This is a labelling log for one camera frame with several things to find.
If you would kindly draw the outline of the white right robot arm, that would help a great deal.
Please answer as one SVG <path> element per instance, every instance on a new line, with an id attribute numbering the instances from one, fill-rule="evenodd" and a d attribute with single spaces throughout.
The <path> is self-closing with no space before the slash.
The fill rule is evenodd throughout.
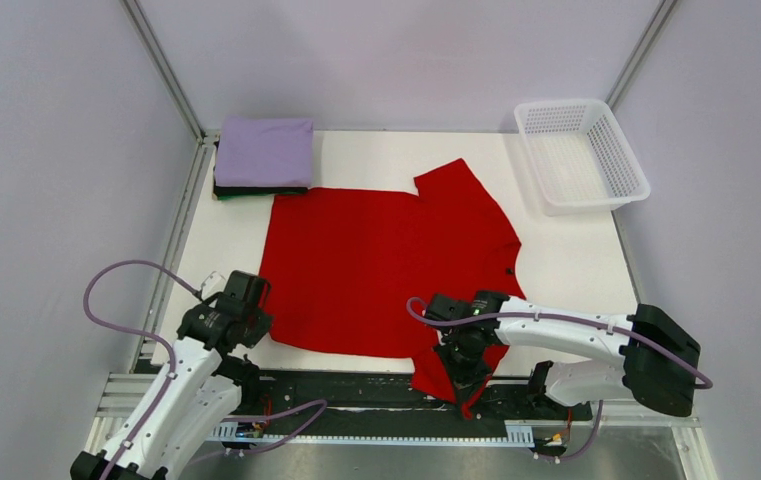
<path id="1" fill-rule="evenodd" d="M 700 344 L 661 308 L 632 313 L 580 313 L 518 296 L 479 291 L 470 301 L 436 294 L 413 297 L 411 317 L 439 332 L 435 347 L 458 407 L 474 404 L 495 369 L 496 347 L 534 347 L 577 356 L 543 361 L 531 373 L 527 403 L 540 417 L 587 402 L 633 399 L 657 413 L 691 415 L 694 396 L 714 383 L 699 369 Z"/>

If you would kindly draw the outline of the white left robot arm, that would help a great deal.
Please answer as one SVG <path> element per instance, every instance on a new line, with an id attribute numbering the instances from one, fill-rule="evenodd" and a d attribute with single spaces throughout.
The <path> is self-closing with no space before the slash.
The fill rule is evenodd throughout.
<path id="1" fill-rule="evenodd" d="M 175 479 L 229 414 L 262 400 L 260 369 L 237 346 L 255 347 L 271 329 L 271 284 L 234 271 L 222 290 L 196 291 L 168 360 L 120 429 L 95 453 L 81 452 L 73 479 Z"/>

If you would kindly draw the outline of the red t shirt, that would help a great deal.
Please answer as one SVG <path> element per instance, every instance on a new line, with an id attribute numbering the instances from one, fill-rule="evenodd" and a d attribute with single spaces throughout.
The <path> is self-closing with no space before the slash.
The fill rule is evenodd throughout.
<path id="1" fill-rule="evenodd" d="M 437 331 L 413 297 L 521 296 L 521 240 L 461 159 L 414 178 L 412 193 L 313 188 L 273 202 L 260 274 L 271 338 L 330 354 L 409 359 L 414 389 L 456 401 Z"/>

